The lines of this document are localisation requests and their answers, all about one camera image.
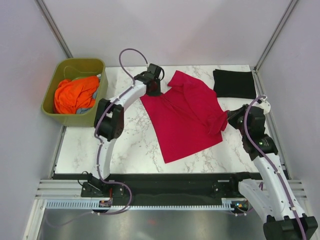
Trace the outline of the magenta red t shirt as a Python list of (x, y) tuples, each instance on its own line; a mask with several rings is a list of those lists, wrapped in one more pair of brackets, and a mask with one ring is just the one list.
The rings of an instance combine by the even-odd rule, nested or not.
[(176, 71), (168, 86), (159, 96), (140, 98), (166, 164), (221, 143), (227, 127), (216, 92), (202, 80)]

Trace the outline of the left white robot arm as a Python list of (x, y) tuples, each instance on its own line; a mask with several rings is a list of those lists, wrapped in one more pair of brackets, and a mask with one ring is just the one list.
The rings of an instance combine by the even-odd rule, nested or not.
[(133, 83), (119, 95), (111, 99), (102, 98), (98, 102), (94, 119), (94, 137), (99, 141), (92, 176), (96, 179), (92, 191), (99, 197), (106, 196), (110, 185), (104, 181), (111, 173), (110, 165), (113, 149), (125, 127), (125, 111), (140, 97), (160, 96), (161, 80), (165, 76), (162, 67), (150, 63), (147, 69), (133, 77)]

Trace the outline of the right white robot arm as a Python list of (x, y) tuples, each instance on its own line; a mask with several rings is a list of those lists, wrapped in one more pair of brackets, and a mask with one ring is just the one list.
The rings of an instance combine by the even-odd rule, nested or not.
[(257, 184), (252, 178), (241, 176), (229, 184), (229, 191), (249, 201), (263, 222), (267, 240), (309, 240), (318, 222), (299, 204), (281, 166), (276, 144), (265, 133), (270, 109), (267, 97), (261, 95), (250, 104), (228, 111), (228, 123), (240, 132), (243, 148), (262, 177), (262, 184)]

